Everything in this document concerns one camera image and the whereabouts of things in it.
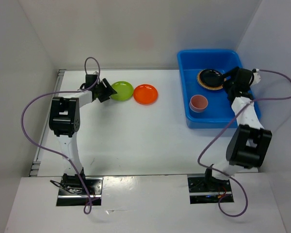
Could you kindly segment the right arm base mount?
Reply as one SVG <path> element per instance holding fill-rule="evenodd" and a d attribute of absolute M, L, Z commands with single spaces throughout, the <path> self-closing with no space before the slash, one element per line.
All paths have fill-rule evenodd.
<path fill-rule="evenodd" d="M 190 204 L 231 203 L 234 202 L 229 180 L 222 184 L 207 185 L 204 175 L 190 175 L 187 177 Z"/>

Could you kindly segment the pink plastic cup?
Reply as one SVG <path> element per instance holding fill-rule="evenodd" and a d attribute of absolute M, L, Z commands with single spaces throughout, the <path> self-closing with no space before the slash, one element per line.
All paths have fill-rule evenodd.
<path fill-rule="evenodd" d="M 208 106 L 208 100 L 202 95 L 194 95 L 191 97 L 189 107 L 196 113 L 202 113 Z"/>

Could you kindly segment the brown woven bamboo tray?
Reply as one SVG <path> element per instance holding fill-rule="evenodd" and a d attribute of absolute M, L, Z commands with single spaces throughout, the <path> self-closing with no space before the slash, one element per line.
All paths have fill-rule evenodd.
<path fill-rule="evenodd" d="M 210 91 L 218 91 L 218 90 L 223 89 L 223 85 L 220 85 L 219 87 L 210 87 L 210 86 L 205 85 L 205 84 L 201 81 L 200 74 L 201 74 L 201 72 L 199 72 L 199 74 L 197 75 L 197 83 L 198 83 L 202 88 L 204 88 L 204 89 L 206 89 L 206 90 L 210 90 Z"/>

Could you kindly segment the black plastic plate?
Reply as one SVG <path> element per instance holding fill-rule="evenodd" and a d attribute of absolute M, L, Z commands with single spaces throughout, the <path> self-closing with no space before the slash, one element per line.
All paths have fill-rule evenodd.
<path fill-rule="evenodd" d="M 197 78 L 200 84 L 210 88 L 219 88 L 224 82 L 222 73 L 214 69 L 202 70 Z"/>

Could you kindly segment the orange plastic plate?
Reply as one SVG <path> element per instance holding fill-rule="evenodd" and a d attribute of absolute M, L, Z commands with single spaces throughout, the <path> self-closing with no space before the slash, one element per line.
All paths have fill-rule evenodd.
<path fill-rule="evenodd" d="M 151 105 L 158 99 L 158 91 L 150 84 L 141 84 L 134 89 L 133 98 L 139 104 Z"/>

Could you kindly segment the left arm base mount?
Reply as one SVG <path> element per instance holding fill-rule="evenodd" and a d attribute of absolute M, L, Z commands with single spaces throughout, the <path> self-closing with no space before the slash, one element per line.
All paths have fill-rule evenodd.
<path fill-rule="evenodd" d="M 64 185 L 63 181 L 57 182 L 55 180 L 50 180 L 50 182 L 58 188 L 56 206 L 84 206 L 85 204 L 89 204 L 88 195 L 82 185 L 72 187 Z M 92 205 L 100 206 L 103 178 L 86 177 L 85 184 L 91 195 Z"/>

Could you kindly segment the green plastic plate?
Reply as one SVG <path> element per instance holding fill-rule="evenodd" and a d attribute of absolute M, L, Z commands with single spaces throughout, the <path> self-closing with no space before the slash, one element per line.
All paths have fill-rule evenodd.
<path fill-rule="evenodd" d="M 116 91 L 116 94 L 111 95 L 111 99 L 115 101 L 127 101 L 134 92 L 133 86 L 126 81 L 117 81 L 111 87 Z"/>

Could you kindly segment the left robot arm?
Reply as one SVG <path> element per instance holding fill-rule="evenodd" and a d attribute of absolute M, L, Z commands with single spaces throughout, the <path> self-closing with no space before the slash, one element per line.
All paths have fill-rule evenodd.
<path fill-rule="evenodd" d="M 49 128 L 59 141 L 64 160 L 61 187 L 81 194 L 87 188 L 84 168 L 77 146 L 77 132 L 81 127 L 80 109 L 94 100 L 104 102 L 116 94 L 106 79 L 100 80 L 97 72 L 85 75 L 83 90 L 66 96 L 54 97 L 51 101 Z"/>

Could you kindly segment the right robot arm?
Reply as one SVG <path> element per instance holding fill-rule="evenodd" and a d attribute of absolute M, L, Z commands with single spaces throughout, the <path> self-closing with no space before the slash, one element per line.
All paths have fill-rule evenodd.
<path fill-rule="evenodd" d="M 260 123 L 249 92 L 257 72 L 235 67 L 223 75 L 223 89 L 227 93 L 231 109 L 238 115 L 237 129 L 226 149 L 226 159 L 206 169 L 203 186 L 208 191 L 224 184 L 229 176 L 244 169 L 260 167 L 269 147 L 272 133 Z"/>

